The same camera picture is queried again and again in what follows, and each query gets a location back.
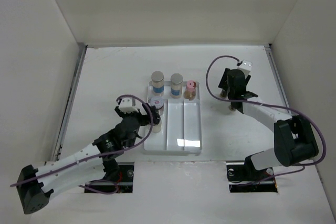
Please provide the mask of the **grey lid brown spice jar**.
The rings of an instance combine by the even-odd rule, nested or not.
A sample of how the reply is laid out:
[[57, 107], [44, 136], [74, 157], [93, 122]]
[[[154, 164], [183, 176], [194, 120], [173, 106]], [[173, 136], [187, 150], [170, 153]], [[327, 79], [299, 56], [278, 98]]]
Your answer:
[[150, 105], [155, 107], [155, 111], [162, 116], [164, 113], [164, 101], [161, 96], [154, 96], [150, 99]]

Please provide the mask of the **blue label bead jar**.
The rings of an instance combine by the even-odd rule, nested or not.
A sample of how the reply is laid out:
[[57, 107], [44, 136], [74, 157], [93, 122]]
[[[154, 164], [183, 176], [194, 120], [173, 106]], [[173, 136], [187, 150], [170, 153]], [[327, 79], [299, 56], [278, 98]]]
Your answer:
[[161, 71], [155, 71], [151, 75], [153, 93], [162, 96], [164, 93], [164, 74]]
[[180, 98], [182, 95], [183, 76], [179, 73], [171, 75], [171, 97]]

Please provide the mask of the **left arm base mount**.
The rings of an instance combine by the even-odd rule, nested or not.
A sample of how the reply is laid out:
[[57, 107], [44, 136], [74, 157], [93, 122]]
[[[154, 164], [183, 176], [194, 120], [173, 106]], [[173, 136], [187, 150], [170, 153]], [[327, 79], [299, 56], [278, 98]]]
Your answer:
[[85, 193], [103, 195], [126, 194], [133, 192], [134, 163], [118, 163], [119, 170], [111, 176], [85, 183], [82, 188]]

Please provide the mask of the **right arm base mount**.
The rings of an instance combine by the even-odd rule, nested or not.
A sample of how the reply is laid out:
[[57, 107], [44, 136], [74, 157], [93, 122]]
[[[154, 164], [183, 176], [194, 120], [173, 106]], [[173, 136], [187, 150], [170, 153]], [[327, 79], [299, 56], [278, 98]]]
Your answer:
[[277, 193], [277, 183], [272, 167], [256, 170], [250, 158], [244, 161], [227, 162], [227, 179], [231, 193]]

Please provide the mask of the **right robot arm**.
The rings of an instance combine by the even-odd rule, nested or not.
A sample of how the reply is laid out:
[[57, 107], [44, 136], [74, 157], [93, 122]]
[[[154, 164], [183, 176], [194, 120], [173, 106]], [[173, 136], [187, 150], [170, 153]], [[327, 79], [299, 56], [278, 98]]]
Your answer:
[[254, 118], [274, 134], [274, 146], [247, 156], [244, 175], [257, 179], [263, 170], [274, 166], [289, 167], [319, 154], [310, 122], [302, 115], [290, 115], [263, 106], [257, 94], [247, 90], [250, 75], [241, 69], [226, 68], [218, 85], [233, 109]]

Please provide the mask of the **pink cap spice bottle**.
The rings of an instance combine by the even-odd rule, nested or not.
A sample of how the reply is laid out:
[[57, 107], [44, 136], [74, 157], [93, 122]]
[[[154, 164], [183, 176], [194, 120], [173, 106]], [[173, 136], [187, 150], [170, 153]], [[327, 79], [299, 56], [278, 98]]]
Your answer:
[[186, 83], [184, 98], [188, 99], [189, 101], [192, 101], [195, 99], [195, 97], [196, 97], [196, 82], [193, 80], [189, 80]]

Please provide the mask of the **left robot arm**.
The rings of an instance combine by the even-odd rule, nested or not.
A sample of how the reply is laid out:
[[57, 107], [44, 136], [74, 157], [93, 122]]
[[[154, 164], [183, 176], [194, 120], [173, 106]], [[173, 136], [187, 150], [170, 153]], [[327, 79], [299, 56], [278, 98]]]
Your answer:
[[102, 134], [78, 152], [40, 167], [28, 165], [20, 171], [14, 185], [26, 215], [33, 214], [58, 196], [76, 186], [97, 181], [113, 181], [119, 167], [116, 158], [135, 147], [140, 127], [153, 130], [161, 117], [154, 106], [143, 104], [145, 114], [139, 109], [127, 112], [119, 106], [115, 111], [121, 118], [113, 129]]

